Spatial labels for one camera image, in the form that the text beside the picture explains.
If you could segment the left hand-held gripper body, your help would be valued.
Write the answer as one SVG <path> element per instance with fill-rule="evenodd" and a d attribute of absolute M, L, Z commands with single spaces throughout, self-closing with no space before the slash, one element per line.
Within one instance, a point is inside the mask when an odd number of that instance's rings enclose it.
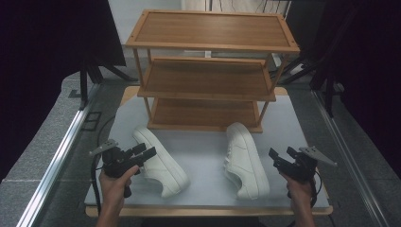
<path fill-rule="evenodd" d="M 109 139 L 94 150 L 89 155 L 95 157 L 100 154 L 103 162 L 102 168 L 105 173 L 112 178 L 121 177 L 128 169 L 138 166 L 138 155 L 133 155 L 131 148 L 127 151 L 118 147 L 118 143 Z"/>

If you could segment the black metal stand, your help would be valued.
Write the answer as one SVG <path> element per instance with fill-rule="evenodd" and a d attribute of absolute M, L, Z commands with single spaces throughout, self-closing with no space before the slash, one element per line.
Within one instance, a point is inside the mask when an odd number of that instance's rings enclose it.
<path fill-rule="evenodd" d="M 300 79 L 312 72 L 314 75 L 309 83 L 309 86 L 312 90 L 319 90 L 325 85 L 325 91 L 323 92 L 323 103 L 326 112 L 330 117 L 333 116 L 332 112 L 332 102 L 334 91 L 334 76 L 328 71 L 329 69 L 330 58 L 326 55 L 323 55 L 320 59 L 310 62 L 307 60 L 306 55 L 300 55 L 297 59 L 292 61 L 289 65 L 284 68 L 284 73 L 289 72 L 295 69 L 300 64 L 306 64 L 306 67 L 301 71 L 291 75 L 287 79 L 282 79 L 279 81 L 280 84 L 290 84 L 291 82 Z"/>
<path fill-rule="evenodd" d="M 79 71 L 79 86 L 80 86 L 80 106 L 79 109 L 82 111 L 89 102 L 87 78 L 94 84 L 100 84 L 103 80 L 103 76 L 99 70 L 99 67 L 105 67 L 107 70 L 114 73 L 116 76 L 127 80 L 127 81 L 138 81 L 136 78 L 132 78 L 121 70 L 117 69 L 114 65 L 105 62 L 104 60 L 96 57 L 88 57 L 81 62 Z"/>

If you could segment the person's right hand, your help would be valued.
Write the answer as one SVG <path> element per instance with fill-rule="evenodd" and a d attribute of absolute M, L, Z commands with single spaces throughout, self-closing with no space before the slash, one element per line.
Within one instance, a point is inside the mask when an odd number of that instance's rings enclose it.
<path fill-rule="evenodd" d="M 312 201 L 312 190 L 314 187 L 310 183 L 299 183 L 284 173 L 282 173 L 281 176 L 287 181 L 287 189 L 292 203 L 309 207 Z"/>

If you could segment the aluminium rail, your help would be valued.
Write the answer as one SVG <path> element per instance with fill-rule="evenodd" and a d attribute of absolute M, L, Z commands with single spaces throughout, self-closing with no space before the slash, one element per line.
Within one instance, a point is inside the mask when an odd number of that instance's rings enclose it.
<path fill-rule="evenodd" d="M 14 166 L 12 176 L 4 180 L 15 183 L 13 191 L 18 192 L 22 202 L 18 222 L 12 227 L 33 226 L 100 88 L 98 84 L 89 87 L 84 107 L 80 98 L 69 101 L 62 88 L 50 114 Z"/>
<path fill-rule="evenodd" d="M 317 102 L 323 120 L 338 148 L 341 159 L 343 160 L 353 182 L 356 184 L 357 191 L 361 196 L 375 227 L 390 227 L 372 188 L 369 186 L 368 181 L 357 165 L 357 162 L 345 142 L 336 121 L 325 109 L 322 95 L 316 91 L 312 91 L 311 94 Z"/>

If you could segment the grey table mat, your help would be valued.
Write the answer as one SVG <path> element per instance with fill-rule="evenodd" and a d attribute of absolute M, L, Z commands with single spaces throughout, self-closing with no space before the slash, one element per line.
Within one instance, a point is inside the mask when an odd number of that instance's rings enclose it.
<path fill-rule="evenodd" d="M 288 96 L 278 96 L 268 106 L 262 129 L 261 133 L 253 135 L 253 140 L 270 182 L 270 193 L 265 199 L 245 201 L 236 197 L 236 186 L 224 175 L 223 163 L 228 148 L 225 131 L 154 130 L 154 135 L 188 175 L 190 185 L 181 193 L 164 199 L 161 197 L 162 185 L 148 181 L 143 174 L 139 174 L 132 178 L 132 195 L 126 199 L 126 204 L 288 208 L 290 199 L 287 196 L 287 182 L 273 166 L 273 160 L 269 156 L 269 151 L 274 149 L 280 157 L 292 162 L 287 148 L 307 146 Z"/>

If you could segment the person's left hand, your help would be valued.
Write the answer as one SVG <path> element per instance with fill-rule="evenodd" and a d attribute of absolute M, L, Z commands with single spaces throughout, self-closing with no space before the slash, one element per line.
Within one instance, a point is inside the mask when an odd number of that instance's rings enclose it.
<path fill-rule="evenodd" d="M 125 188 L 131 185 L 131 177 L 138 170 L 138 166 L 131 167 L 119 178 L 109 177 L 104 170 L 101 171 L 99 180 L 104 206 L 113 208 L 123 207 Z"/>

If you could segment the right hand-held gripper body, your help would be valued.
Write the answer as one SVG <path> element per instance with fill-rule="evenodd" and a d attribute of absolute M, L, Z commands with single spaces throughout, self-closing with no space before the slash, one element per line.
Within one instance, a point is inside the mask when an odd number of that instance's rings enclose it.
<path fill-rule="evenodd" d="M 314 178 L 318 162 L 323 162 L 330 166 L 338 165 L 316 147 L 299 148 L 296 151 L 298 156 L 294 159 L 294 162 L 290 163 L 282 158 L 283 161 L 278 166 L 278 170 L 299 183 L 305 183 Z"/>

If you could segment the wooden shoe rack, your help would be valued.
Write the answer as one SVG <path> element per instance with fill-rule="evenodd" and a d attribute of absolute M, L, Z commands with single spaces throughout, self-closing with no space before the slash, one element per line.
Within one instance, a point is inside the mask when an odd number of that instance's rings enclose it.
<path fill-rule="evenodd" d="M 159 9 L 142 12 L 126 45 L 134 52 L 200 51 L 150 54 L 148 68 L 138 71 L 148 127 L 190 131 L 225 131 L 240 122 L 260 132 L 279 78 L 252 54 L 289 57 L 300 50 L 280 14 Z"/>

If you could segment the dark curtain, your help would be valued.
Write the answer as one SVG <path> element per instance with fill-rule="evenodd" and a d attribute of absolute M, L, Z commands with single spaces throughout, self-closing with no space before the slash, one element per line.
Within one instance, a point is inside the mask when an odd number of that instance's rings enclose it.
<path fill-rule="evenodd" d="M 401 0 L 327 0 L 318 38 L 334 39 L 351 8 L 329 68 L 311 86 L 335 77 L 345 107 L 401 178 Z"/>
<path fill-rule="evenodd" d="M 0 0 L 0 183 L 92 57 L 126 64 L 109 0 Z"/>

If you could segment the black floor bracket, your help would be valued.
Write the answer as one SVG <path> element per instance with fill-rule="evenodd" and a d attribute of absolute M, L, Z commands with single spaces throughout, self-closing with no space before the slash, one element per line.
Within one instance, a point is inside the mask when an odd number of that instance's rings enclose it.
<path fill-rule="evenodd" d="M 89 112 L 82 125 L 83 131 L 96 131 L 102 112 Z"/>

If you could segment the white sneaker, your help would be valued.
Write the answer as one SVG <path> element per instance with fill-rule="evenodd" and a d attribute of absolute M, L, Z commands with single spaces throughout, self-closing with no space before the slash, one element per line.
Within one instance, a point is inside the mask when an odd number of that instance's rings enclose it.
<path fill-rule="evenodd" d="M 226 135 L 224 174 L 237 187 L 236 197 L 239 200 L 265 199 L 270 193 L 270 183 L 252 135 L 238 122 L 227 128 Z"/>
<path fill-rule="evenodd" d="M 159 139 L 145 126 L 133 130 L 132 137 L 147 148 L 155 148 L 156 154 L 144 162 L 145 178 L 161 184 L 161 197 L 166 199 L 180 194 L 190 180 L 181 166 L 172 158 Z"/>

